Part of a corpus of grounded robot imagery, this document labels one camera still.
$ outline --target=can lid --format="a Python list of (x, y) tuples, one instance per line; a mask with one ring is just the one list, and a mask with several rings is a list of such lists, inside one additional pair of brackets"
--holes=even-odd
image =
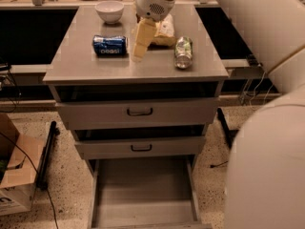
[(175, 66), (180, 69), (187, 69), (192, 65), (192, 60), (186, 54), (180, 54), (175, 59)]

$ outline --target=drawer handle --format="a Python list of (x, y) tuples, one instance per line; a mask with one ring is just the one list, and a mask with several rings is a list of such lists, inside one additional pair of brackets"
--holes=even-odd
[(127, 115), (129, 116), (143, 116), (143, 115), (152, 115), (153, 108), (150, 108), (147, 112), (133, 112), (130, 109), (127, 109)]
[(150, 146), (147, 147), (134, 147), (133, 145), (131, 145), (131, 149), (133, 152), (148, 152), (153, 148), (152, 144), (150, 144)]

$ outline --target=silver can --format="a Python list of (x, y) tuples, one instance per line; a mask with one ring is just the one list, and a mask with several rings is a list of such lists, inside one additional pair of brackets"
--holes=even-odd
[(179, 69), (187, 69), (193, 63), (192, 40), (188, 36), (181, 36), (174, 49), (174, 65)]

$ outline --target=box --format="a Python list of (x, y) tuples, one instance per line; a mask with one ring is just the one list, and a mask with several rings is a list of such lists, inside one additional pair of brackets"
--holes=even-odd
[(44, 141), (20, 134), (10, 118), (0, 114), (0, 157), (9, 161), (0, 183), (0, 216), (29, 211), (36, 188), (36, 171), (14, 144), (30, 157), (38, 170)]

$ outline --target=desk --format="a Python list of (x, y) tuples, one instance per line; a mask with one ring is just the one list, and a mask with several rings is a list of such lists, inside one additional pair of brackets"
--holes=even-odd
[(79, 7), (47, 70), (58, 113), (94, 177), (89, 228), (209, 228), (191, 173), (228, 74), (194, 6), (176, 5), (172, 16), (176, 36), (193, 40), (185, 71), (174, 67), (173, 48), (150, 48), (140, 63), (95, 55), (95, 34), (125, 35), (131, 51), (132, 5), (113, 26), (93, 6)]

